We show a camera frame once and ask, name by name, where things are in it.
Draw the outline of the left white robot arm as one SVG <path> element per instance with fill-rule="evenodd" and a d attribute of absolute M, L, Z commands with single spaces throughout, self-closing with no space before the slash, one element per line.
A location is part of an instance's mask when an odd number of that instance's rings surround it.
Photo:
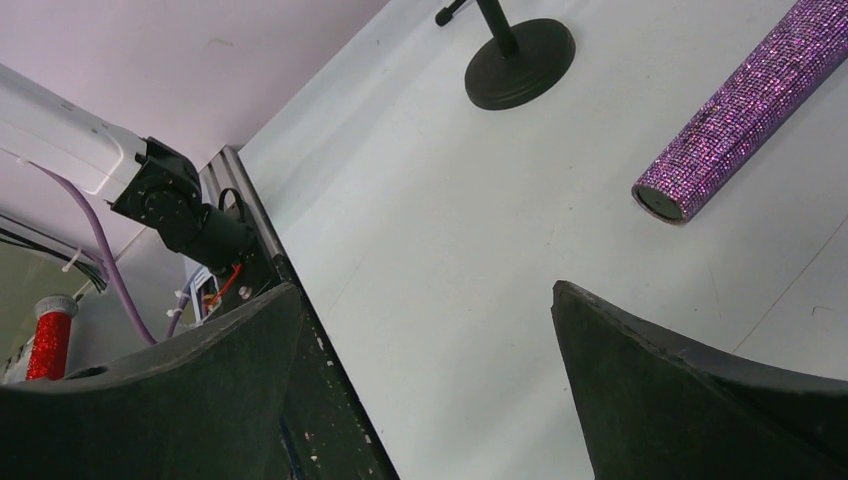
<path fill-rule="evenodd" d="M 245 219 L 202 199 L 184 155 L 1 69 L 1 149 L 155 230 L 164 245 L 213 272 L 238 264 L 256 240 Z"/>

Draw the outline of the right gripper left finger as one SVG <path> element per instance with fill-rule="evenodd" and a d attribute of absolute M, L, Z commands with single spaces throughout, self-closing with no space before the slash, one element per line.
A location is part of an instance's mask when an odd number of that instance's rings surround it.
<path fill-rule="evenodd" d="M 280 285 L 199 328 L 1 390 L 5 479 L 286 479 L 280 421 L 305 313 Z"/>

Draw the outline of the purple glitter microphone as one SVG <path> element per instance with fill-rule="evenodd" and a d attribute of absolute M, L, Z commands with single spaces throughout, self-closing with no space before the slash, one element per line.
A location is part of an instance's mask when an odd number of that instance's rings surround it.
<path fill-rule="evenodd" d="M 692 220 L 847 59 L 847 4 L 798 1 L 631 187 L 670 223 Z"/>

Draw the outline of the round base mic stand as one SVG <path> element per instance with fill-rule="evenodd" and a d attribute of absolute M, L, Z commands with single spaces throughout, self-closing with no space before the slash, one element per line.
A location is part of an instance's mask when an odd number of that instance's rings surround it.
<path fill-rule="evenodd" d="M 470 60 L 464 75 L 473 105 L 487 111 L 512 109 L 550 90 L 571 67 L 576 42 L 560 21 L 537 18 L 509 23 L 496 0 L 478 0 L 492 34 Z"/>

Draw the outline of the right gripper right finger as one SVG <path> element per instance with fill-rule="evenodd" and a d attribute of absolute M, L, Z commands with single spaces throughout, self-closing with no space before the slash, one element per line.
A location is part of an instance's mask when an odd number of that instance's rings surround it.
<path fill-rule="evenodd" d="M 552 319 L 598 479 L 843 479 L 847 384 L 758 363 L 568 281 Z"/>

